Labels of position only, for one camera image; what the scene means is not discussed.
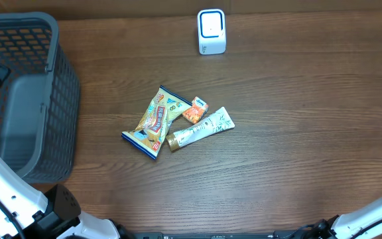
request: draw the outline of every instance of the tube cap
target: tube cap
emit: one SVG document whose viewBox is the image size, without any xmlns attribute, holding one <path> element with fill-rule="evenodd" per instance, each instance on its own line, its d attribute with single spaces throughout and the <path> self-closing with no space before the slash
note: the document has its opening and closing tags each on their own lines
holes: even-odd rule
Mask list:
<svg viewBox="0 0 382 239">
<path fill-rule="evenodd" d="M 166 136 L 167 142 L 169 143 L 170 150 L 175 151 L 179 148 L 179 143 L 175 138 L 175 135 L 172 133 L 168 136 Z"/>
</svg>

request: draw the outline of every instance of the orange package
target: orange package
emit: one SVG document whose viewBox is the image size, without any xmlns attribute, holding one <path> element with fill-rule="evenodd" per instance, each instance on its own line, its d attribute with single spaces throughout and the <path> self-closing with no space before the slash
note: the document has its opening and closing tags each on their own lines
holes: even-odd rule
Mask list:
<svg viewBox="0 0 382 239">
<path fill-rule="evenodd" d="M 199 97 L 192 100 L 191 108 L 187 109 L 182 115 L 191 123 L 197 123 L 209 110 L 209 105 Z"/>
</svg>

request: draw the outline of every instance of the basket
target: basket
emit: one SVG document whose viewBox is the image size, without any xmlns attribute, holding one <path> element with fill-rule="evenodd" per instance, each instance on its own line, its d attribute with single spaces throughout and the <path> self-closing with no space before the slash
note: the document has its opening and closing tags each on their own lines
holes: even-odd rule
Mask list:
<svg viewBox="0 0 382 239">
<path fill-rule="evenodd" d="M 0 14 L 0 157 L 28 183 L 66 179 L 73 167 L 80 85 L 46 13 Z"/>
</svg>

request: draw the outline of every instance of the food item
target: food item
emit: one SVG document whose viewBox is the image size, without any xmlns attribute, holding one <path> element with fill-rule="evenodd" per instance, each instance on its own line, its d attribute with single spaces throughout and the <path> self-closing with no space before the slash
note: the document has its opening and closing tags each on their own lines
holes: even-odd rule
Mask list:
<svg viewBox="0 0 382 239">
<path fill-rule="evenodd" d="M 196 124 L 209 110 L 209 105 L 199 97 L 192 100 L 191 108 L 187 109 L 182 115 L 191 123 Z"/>
<path fill-rule="evenodd" d="M 160 86 L 138 126 L 133 131 L 122 132 L 122 138 L 155 160 L 170 125 L 191 105 L 191 102 Z"/>
<path fill-rule="evenodd" d="M 225 108 L 222 107 L 196 125 L 188 129 L 176 131 L 166 136 L 166 138 L 169 142 L 170 150 L 174 151 L 179 147 L 184 147 L 199 139 L 234 127 L 235 124 L 232 122 Z"/>
</svg>

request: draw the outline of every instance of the snack bag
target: snack bag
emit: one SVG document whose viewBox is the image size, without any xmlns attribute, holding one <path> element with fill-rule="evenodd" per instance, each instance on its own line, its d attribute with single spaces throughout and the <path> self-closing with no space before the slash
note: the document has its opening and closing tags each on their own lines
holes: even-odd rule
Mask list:
<svg viewBox="0 0 382 239">
<path fill-rule="evenodd" d="M 187 109 L 182 115 L 191 123 L 196 124 L 209 110 L 209 105 L 199 97 L 192 100 L 191 108 Z"/>
<path fill-rule="evenodd" d="M 191 105 L 191 102 L 160 86 L 138 126 L 133 131 L 122 132 L 122 138 L 155 160 L 170 125 Z"/>
</svg>

